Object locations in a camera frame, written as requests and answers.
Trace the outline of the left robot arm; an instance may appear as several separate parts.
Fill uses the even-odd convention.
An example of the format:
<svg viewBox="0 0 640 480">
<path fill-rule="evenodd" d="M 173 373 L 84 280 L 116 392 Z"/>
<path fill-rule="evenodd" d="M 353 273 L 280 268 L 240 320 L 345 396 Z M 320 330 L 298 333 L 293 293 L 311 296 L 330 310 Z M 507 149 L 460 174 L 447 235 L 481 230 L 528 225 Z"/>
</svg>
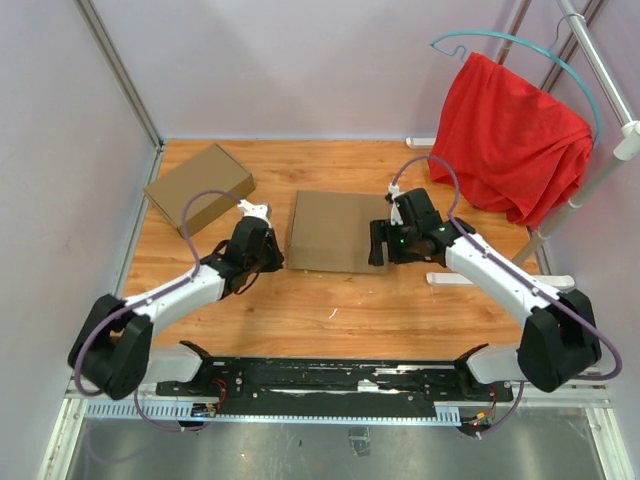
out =
<svg viewBox="0 0 640 480">
<path fill-rule="evenodd" d="M 68 354 L 75 380 L 90 381 L 96 394 L 113 400 L 170 381 L 195 396 L 207 393 L 214 371 L 205 365 L 206 352 L 187 341 L 156 347 L 155 335 L 203 306 L 244 293 L 283 263 L 269 221 L 244 216 L 230 239 L 178 278 L 129 298 L 99 297 Z"/>
</svg>

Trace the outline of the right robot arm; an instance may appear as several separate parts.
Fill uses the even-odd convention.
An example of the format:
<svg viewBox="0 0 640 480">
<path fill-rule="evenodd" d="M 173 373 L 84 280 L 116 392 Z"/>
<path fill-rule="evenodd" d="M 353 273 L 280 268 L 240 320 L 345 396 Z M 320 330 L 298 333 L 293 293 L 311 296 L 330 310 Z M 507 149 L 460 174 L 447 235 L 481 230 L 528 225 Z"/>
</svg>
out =
<svg viewBox="0 0 640 480">
<path fill-rule="evenodd" d="M 601 359 L 585 294 L 538 280 L 466 222 L 443 220 L 423 188 L 403 192 L 390 185 L 385 199 L 389 218 L 370 223 L 370 265 L 430 262 L 448 268 L 499 303 L 522 329 L 515 346 L 482 344 L 455 360 L 453 387 L 460 397 L 477 399 L 500 381 L 528 382 L 550 393 Z"/>
</svg>

